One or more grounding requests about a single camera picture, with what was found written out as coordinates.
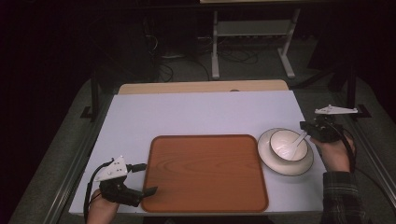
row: table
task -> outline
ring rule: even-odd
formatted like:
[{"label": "table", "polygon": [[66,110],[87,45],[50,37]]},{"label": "table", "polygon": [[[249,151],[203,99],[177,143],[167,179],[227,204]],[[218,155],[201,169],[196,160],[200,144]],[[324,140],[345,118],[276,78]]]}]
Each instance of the table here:
[{"label": "table", "polygon": [[[82,215],[86,184],[100,164],[119,155],[129,164],[146,163],[150,143],[156,136],[250,134],[259,139],[262,133],[277,127],[300,132],[301,120],[304,117],[295,96],[281,80],[124,85],[108,110],[69,212]],[[303,175],[280,175],[263,162],[262,169],[269,196],[268,208],[263,213],[227,216],[322,211],[325,168],[316,150],[311,169]],[[141,190],[144,178],[145,172],[128,174],[124,184]],[[134,216],[224,215],[153,214],[140,206],[126,205],[120,207],[119,213]]]}]

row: floor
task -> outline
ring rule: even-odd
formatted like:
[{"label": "floor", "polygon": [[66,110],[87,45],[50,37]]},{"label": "floor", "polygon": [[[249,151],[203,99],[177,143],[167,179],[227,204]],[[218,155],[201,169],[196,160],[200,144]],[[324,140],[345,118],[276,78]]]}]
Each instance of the floor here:
[{"label": "floor", "polygon": [[[295,39],[288,56],[296,78],[288,79],[276,52],[282,41],[282,38],[225,39],[219,58],[220,80],[284,79],[289,86],[293,86],[318,73],[307,68],[317,44],[316,39]],[[176,50],[166,52],[159,65],[161,75],[158,81],[213,81],[210,78],[209,44],[210,39],[203,39],[200,43],[202,54],[194,58],[179,57],[180,53]],[[247,45],[248,50],[241,50],[241,46]],[[328,91],[326,85],[330,78],[328,76],[305,89],[294,90],[306,120],[313,120],[316,108],[345,104],[346,89]],[[375,99],[369,85],[359,78],[357,84],[356,105],[364,105],[371,117],[354,121],[348,116],[339,116],[338,121],[356,136],[359,151],[357,167],[382,183],[376,171],[378,164],[372,162],[370,148],[374,148],[375,156],[388,171],[390,188],[395,188],[392,179],[396,176],[396,163],[393,162],[396,157],[393,150],[396,148],[396,125]],[[82,119],[80,115],[84,108],[91,105],[91,82],[81,87],[10,223],[83,223],[82,217],[68,213],[68,206],[111,102],[112,95],[107,91],[101,91],[99,96],[100,113],[96,122]],[[373,222],[396,223],[395,214],[378,186],[360,171],[356,172],[356,176],[363,203]],[[274,223],[311,224],[319,222],[320,214],[279,214],[269,218]],[[140,224],[144,223],[144,218],[117,216],[113,223]]]}]

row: white tabletop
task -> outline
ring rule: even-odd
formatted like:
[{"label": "white tabletop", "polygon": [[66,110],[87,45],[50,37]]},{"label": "white tabletop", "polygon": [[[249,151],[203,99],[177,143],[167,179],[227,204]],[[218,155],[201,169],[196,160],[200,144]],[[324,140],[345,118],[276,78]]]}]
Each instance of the white tabletop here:
[{"label": "white tabletop", "polygon": [[[229,91],[116,95],[108,110],[69,212],[82,214],[86,186],[102,163],[122,155],[128,164],[147,163],[158,135],[250,134],[257,140],[273,128],[300,133],[304,120],[292,91]],[[285,176],[262,163],[269,206],[264,213],[322,211],[324,165],[314,163],[303,175]],[[124,184],[141,190],[145,172],[128,174]],[[94,183],[92,191],[99,187]],[[119,213],[147,214],[140,206],[121,205]]]}]

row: white bowl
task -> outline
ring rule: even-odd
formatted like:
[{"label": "white bowl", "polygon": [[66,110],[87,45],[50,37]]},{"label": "white bowl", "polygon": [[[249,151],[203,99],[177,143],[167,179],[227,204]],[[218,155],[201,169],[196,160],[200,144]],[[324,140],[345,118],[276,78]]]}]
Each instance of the white bowl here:
[{"label": "white bowl", "polygon": [[297,151],[291,159],[286,159],[285,155],[281,153],[282,149],[291,145],[300,135],[290,130],[280,130],[271,135],[270,147],[275,154],[285,161],[300,161],[308,151],[305,140],[297,146]]}]

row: dark background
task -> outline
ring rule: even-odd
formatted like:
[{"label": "dark background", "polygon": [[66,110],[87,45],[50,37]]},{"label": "dark background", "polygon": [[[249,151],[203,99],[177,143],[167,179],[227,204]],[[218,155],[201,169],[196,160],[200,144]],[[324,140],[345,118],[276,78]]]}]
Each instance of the dark background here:
[{"label": "dark background", "polygon": [[[154,81],[157,76],[143,34],[143,14],[82,10],[93,2],[1,2],[0,150],[2,171],[7,170],[1,174],[1,223],[12,215],[93,70],[105,90],[125,82]],[[106,1],[99,3],[106,6]],[[395,9],[393,1],[385,0],[370,6],[308,7],[302,11],[295,34],[296,38],[313,35],[319,39],[312,67],[324,69],[350,55],[348,61],[394,120]],[[211,28],[206,27],[211,19],[197,22],[197,18],[210,18],[207,12],[178,12],[165,17],[167,20],[163,15],[166,13],[157,12],[149,17],[153,33],[169,46],[194,53],[195,37],[210,35]]]}]

